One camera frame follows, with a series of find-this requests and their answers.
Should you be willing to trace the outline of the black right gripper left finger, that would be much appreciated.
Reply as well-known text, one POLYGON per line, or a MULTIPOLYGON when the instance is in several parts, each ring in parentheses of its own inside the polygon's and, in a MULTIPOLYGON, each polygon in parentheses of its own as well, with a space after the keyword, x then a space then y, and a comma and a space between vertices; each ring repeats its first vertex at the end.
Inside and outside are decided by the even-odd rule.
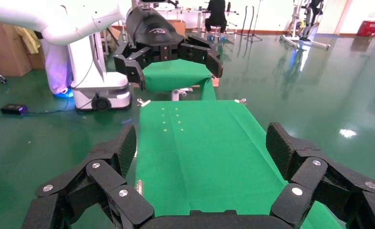
POLYGON ((116 228, 141 228, 154 218, 154 208, 125 179, 136 149, 133 124, 96 144, 80 164, 37 188, 22 227, 69 229, 86 209, 98 205, 116 228))

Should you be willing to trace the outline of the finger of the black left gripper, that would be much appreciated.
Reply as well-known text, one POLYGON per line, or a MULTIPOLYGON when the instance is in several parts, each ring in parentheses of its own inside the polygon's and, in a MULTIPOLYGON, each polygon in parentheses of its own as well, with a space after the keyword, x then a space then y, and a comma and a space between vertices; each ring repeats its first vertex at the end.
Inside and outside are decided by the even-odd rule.
POLYGON ((136 83, 141 90, 146 90, 143 69, 150 64, 150 47, 138 47, 124 41, 117 47, 113 59, 117 72, 124 74, 128 82, 136 83))
POLYGON ((223 75, 223 63, 215 44, 189 35, 178 45, 179 59, 204 64, 215 78, 223 75))

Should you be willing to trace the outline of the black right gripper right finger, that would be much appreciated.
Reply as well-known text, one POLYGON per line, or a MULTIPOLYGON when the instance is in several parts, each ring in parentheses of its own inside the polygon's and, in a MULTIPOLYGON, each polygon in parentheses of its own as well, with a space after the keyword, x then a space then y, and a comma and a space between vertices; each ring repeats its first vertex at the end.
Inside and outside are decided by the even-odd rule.
POLYGON ((328 157, 315 143, 269 123, 265 145, 288 183, 270 214, 294 229, 315 202, 325 205, 348 229, 375 229, 375 180, 328 157))

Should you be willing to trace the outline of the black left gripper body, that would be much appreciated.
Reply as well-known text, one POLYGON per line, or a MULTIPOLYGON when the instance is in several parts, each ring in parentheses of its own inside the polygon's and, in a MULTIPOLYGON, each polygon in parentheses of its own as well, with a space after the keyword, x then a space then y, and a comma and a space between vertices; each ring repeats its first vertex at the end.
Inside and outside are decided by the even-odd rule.
POLYGON ((184 36, 153 8, 135 7, 126 18, 126 31, 137 48, 150 49, 154 62, 177 60, 184 36))

